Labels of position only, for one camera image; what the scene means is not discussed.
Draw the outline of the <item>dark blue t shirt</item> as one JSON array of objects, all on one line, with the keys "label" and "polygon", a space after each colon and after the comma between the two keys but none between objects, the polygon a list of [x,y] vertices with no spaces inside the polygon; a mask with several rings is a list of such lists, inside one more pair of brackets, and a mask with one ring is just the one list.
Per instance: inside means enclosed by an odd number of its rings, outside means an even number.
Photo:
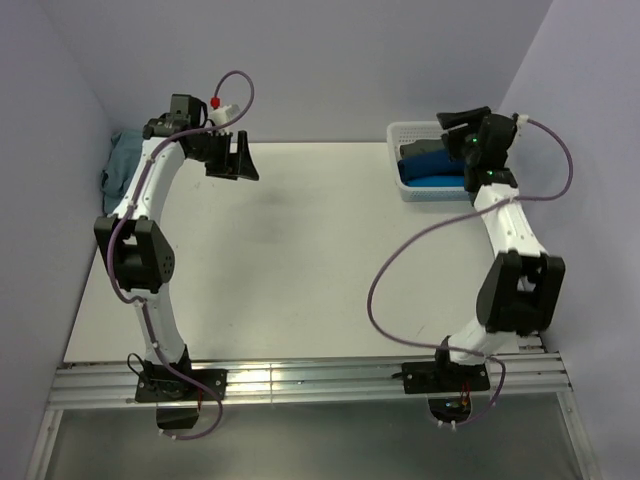
[{"label": "dark blue t shirt", "polygon": [[403,182],[433,176],[460,176],[464,168],[463,161],[452,160],[444,149],[409,156],[398,162]]}]

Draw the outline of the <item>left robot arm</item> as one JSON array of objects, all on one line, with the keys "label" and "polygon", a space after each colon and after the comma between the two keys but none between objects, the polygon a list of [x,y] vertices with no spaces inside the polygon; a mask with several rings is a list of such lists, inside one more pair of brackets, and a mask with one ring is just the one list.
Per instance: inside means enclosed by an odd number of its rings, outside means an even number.
[{"label": "left robot arm", "polygon": [[94,234],[114,292],[135,307],[146,353],[139,387],[172,399],[196,389],[188,348],[180,335],[169,295],[176,260],[160,227],[169,190],[188,160],[200,162],[206,176],[256,181],[246,132],[230,132],[243,110],[175,94],[170,109],[148,121],[142,132],[138,166],[115,210],[98,218]]}]

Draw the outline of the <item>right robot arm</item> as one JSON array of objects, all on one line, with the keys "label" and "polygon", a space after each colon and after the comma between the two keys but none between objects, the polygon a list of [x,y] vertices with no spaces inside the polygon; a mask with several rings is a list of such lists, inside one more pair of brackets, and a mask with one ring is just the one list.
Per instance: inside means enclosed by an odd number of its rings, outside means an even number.
[{"label": "right robot arm", "polygon": [[478,291],[474,318],[437,350],[433,378],[446,390],[486,390],[488,357],[518,336],[549,327],[566,266],[534,234],[507,166],[524,118],[488,107],[436,118],[450,159],[464,164],[464,189],[484,223],[494,260]]}]

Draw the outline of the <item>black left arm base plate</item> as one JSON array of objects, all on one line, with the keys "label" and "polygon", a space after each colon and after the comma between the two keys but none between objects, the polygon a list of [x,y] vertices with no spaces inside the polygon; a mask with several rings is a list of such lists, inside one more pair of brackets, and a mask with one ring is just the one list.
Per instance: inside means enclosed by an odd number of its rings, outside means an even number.
[{"label": "black left arm base plate", "polygon": [[140,375],[134,400],[156,406],[156,424],[165,430],[191,430],[200,416],[203,401],[213,401],[210,393],[168,372],[164,367]]}]

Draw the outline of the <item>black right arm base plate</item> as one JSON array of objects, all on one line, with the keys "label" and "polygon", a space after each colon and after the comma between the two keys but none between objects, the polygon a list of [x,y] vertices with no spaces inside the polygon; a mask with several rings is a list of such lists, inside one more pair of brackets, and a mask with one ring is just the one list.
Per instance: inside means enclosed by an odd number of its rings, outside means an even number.
[{"label": "black right arm base plate", "polygon": [[393,375],[407,395],[426,394],[430,413],[443,423],[461,423],[472,414],[471,394],[490,389],[484,365],[455,366],[448,360],[405,362]]}]

